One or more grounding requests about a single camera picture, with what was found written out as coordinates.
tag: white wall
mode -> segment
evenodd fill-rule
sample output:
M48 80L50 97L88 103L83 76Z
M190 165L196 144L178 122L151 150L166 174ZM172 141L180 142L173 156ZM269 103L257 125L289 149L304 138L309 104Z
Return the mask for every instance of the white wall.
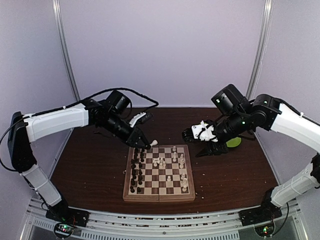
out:
M34 113L74 101L51 0L3 0L0 7L0 134L16 111ZM67 132L40 139L34 155L49 174ZM11 167L7 139L1 158ZM0 167L0 239L18 238L32 191L18 173Z
M229 83L247 91L264 0L61 0L81 98L128 87L160 106L213 107ZM133 104L149 103L133 97Z
M272 25L255 95L282 98L320 121L320 1L274 1ZM284 135L258 134L281 183L302 170L316 154ZM298 198L311 240L319 239L319 197L313 189Z

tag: chessboard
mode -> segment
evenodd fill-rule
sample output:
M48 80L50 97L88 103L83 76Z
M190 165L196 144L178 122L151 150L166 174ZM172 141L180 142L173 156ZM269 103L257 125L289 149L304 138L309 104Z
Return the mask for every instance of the chessboard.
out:
M187 145L160 145L148 150L129 148L124 201L191 202L195 198Z

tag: wooden chessboard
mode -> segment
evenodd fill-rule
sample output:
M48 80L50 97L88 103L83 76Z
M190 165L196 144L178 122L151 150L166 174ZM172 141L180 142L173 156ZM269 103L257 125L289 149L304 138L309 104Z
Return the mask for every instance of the wooden chessboard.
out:
M126 173L123 188L123 200L126 202L191 202L195 200L194 179L192 176L192 168L190 155L187 145L176 145L177 160L173 162L173 145L154 146L145 150L144 153L139 149L137 154L138 162L135 163L136 171L142 171L142 184L138 184L137 179L133 185L134 192L131 192L132 179L132 163L135 149L130 147L128 160L126 165ZM139 168L143 154L144 161ZM180 168L180 155L184 154L185 164ZM164 158L165 166L160 167L159 164L154 166L153 159ZM183 191L182 174L186 174L187 188Z

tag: wooden tabletop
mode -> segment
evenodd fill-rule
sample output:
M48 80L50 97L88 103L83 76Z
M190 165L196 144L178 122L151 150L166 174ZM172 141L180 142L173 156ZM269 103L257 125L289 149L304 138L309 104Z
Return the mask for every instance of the wooden tabletop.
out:
M182 131L201 120L214 120L216 108L154 108L142 129L150 142L185 144ZM195 158L205 143L188 145L195 192L193 202L123 201L124 170L129 147L102 128L73 131L52 182L72 207L127 214L186 214L256 206L277 181L258 141L242 140L229 153Z

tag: green bowl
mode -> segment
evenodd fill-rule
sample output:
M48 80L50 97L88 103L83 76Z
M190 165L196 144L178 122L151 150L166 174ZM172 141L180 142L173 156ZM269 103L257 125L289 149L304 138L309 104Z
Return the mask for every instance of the green bowl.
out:
M239 146L241 143L241 138L240 137L236 137L236 138L233 138L229 141L226 142L226 146L228 148L235 148L237 146Z

